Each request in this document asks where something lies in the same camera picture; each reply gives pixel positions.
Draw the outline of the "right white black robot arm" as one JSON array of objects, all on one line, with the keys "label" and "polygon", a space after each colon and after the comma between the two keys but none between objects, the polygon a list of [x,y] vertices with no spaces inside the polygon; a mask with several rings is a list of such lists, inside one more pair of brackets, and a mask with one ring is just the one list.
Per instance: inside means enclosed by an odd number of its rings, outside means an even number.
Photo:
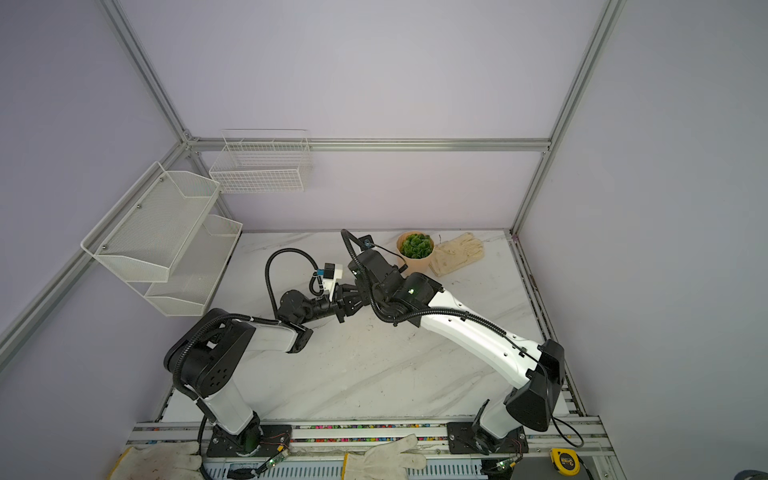
[{"label": "right white black robot arm", "polygon": [[566,380],[562,345],[553,339],[536,343],[505,330],[425,274],[403,276],[370,236],[358,238],[343,229],[341,238],[362,302],[379,320],[393,326],[411,323],[439,334],[484,361],[509,383],[509,392],[486,401],[473,420],[476,451],[494,453],[520,428],[545,432],[559,422],[554,410]]}]

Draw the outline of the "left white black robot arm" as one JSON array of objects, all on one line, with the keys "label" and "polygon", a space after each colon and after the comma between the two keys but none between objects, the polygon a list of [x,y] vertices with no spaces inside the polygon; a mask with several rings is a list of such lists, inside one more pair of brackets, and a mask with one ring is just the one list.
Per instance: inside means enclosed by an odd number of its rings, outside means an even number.
[{"label": "left white black robot arm", "polygon": [[[313,267],[310,296],[298,290],[275,296],[271,267],[285,254],[300,255]],[[214,437],[227,441],[241,456],[253,454],[266,442],[258,414],[234,380],[246,355],[262,351],[297,354],[308,344],[315,325],[332,316],[342,322],[369,304],[355,285],[341,282],[341,265],[321,266],[301,249],[277,250],[268,258],[264,276],[271,319],[212,308],[169,349],[163,361],[174,388],[193,401],[205,422],[213,424]]]}]

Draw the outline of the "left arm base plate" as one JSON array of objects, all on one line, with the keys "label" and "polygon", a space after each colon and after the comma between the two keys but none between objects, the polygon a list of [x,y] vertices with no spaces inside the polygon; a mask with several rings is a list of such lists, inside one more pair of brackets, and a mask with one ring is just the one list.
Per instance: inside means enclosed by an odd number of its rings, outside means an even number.
[{"label": "left arm base plate", "polygon": [[227,433],[214,426],[206,450],[209,458],[268,458],[281,450],[287,450],[292,437],[292,427],[287,424],[247,427],[238,435]]}]

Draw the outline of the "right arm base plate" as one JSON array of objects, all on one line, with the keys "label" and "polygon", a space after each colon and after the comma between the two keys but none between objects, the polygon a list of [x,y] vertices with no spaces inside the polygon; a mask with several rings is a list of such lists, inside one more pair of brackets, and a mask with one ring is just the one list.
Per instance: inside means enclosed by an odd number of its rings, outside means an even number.
[{"label": "right arm base plate", "polygon": [[529,446],[524,429],[518,427],[503,439],[497,439],[472,422],[446,424],[448,449],[451,454],[526,454]]}]

